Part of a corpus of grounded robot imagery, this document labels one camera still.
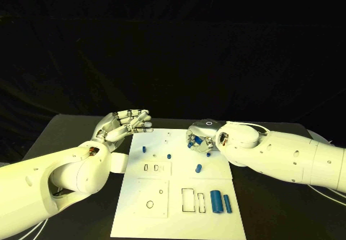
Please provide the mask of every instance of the black curtain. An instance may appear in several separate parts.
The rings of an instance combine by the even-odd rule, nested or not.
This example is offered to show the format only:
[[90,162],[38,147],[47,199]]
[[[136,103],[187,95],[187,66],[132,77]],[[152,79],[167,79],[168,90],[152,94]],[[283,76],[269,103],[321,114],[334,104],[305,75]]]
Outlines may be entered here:
[[56,114],[126,109],[301,123],[346,145],[337,7],[332,16],[327,7],[203,0],[4,1],[0,9],[1,145],[18,156]]

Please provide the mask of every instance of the robotic arm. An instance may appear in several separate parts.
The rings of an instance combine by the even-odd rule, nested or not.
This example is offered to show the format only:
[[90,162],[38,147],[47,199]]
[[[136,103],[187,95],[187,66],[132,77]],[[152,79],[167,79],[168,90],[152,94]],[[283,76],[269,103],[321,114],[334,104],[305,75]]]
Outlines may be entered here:
[[227,161],[282,181],[315,185],[346,193],[346,150],[265,127],[204,119],[188,127],[187,147],[218,150]]
[[126,155],[110,153],[123,137],[152,132],[146,110],[109,113],[77,147],[0,168],[0,239],[96,193]]

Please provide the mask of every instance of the white board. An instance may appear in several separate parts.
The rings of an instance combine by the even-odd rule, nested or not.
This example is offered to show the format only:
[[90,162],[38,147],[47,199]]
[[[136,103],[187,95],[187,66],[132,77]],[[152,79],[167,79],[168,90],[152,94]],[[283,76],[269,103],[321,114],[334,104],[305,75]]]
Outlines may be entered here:
[[[182,211],[182,201],[191,210]],[[210,191],[227,195],[231,213],[213,213]],[[203,210],[198,196],[203,194]],[[244,240],[229,162],[218,151],[210,157],[187,148],[184,129],[154,129],[132,135],[110,237]]]

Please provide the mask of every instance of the circular hole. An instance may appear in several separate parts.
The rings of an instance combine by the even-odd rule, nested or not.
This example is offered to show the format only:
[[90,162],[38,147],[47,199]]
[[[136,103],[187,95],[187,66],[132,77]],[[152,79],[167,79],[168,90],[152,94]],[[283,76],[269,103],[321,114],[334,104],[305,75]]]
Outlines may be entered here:
[[154,206],[152,201],[146,201],[146,203],[145,203],[145,207],[149,209],[152,206]]
[[25,181],[25,184],[27,184],[28,186],[32,185],[32,182],[31,182],[31,180],[30,180],[30,178],[28,178],[27,176],[24,177],[24,181]]

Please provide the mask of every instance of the black table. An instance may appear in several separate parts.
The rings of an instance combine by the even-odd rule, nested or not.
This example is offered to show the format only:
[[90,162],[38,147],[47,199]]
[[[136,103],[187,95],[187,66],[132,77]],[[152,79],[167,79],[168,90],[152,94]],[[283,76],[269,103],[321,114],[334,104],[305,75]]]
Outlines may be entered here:
[[[100,119],[97,116],[54,116],[24,159],[76,147],[87,141]],[[194,121],[151,119],[154,128],[167,129],[187,129]],[[260,125],[272,131],[311,138],[299,124],[262,122]],[[130,139],[130,136],[125,138],[116,152],[128,154]],[[247,167],[229,166],[247,240],[346,239],[344,206],[325,199],[308,186],[279,181]],[[37,240],[109,239],[122,177],[122,174],[110,173],[100,191],[50,217]],[[32,239],[38,229],[25,239]],[[22,235],[24,232],[8,239],[17,240]]]

